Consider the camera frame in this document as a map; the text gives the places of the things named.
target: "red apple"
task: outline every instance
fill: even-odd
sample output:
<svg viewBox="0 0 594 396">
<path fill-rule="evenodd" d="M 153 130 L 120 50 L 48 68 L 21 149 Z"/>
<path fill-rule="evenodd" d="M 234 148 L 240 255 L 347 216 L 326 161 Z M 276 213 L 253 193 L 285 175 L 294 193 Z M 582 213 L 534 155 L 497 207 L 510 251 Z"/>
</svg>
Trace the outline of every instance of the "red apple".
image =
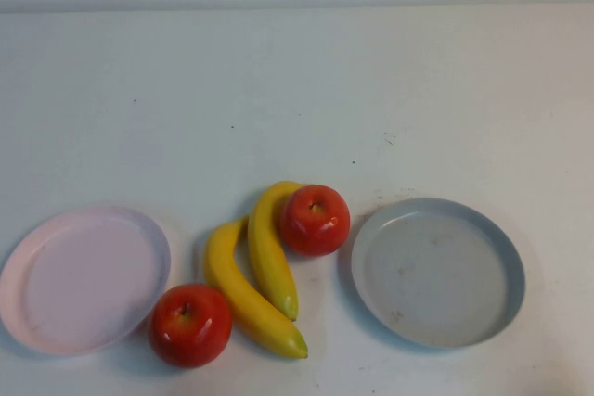
<svg viewBox="0 0 594 396">
<path fill-rule="evenodd" d="M 295 191 L 278 221 L 285 243 L 303 255 L 334 252 L 348 237 L 350 227 L 344 199 L 324 185 L 307 185 Z"/>
<path fill-rule="evenodd" d="M 168 364 L 194 368 L 209 363 L 231 336 L 231 309 L 217 290 L 201 283 L 165 292 L 148 317 L 152 349 Z"/>
</svg>

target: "white table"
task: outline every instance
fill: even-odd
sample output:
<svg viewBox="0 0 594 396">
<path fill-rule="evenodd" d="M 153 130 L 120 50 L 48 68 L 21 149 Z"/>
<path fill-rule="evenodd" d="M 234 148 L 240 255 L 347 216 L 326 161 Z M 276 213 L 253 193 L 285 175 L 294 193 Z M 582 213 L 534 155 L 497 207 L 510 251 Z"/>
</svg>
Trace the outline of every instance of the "white table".
<svg viewBox="0 0 594 396">
<path fill-rule="evenodd" d="M 594 394 L 593 68 L 588 5 L 0 16 L 2 259 L 43 219 L 115 202 L 163 225 L 172 286 L 292 178 L 338 189 L 355 226 L 411 196 L 473 206 L 527 278 L 499 336 L 426 351 L 360 307 L 348 249 L 291 258 L 306 360 L 234 332 L 180 373 L 141 335 L 48 359 L 2 328 L 0 394 Z"/>
</svg>

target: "yellow banana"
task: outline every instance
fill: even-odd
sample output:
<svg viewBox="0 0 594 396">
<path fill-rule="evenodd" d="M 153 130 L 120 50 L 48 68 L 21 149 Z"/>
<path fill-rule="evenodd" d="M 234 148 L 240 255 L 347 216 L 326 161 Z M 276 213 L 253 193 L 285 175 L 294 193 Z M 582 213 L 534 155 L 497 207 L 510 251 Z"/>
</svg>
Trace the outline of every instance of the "yellow banana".
<svg viewBox="0 0 594 396">
<path fill-rule="evenodd" d="M 264 296 L 275 308 L 297 319 L 299 302 L 295 282 L 277 229 L 277 219 L 291 194 L 303 187 L 281 181 L 268 187 L 250 215 L 248 245 L 252 267 Z"/>
<path fill-rule="evenodd" d="M 270 304 L 241 274 L 235 248 L 248 226 L 248 217 L 214 229 L 204 251 L 206 281 L 229 301 L 239 327 L 277 354 L 303 359 L 307 345 L 291 321 Z"/>
</svg>

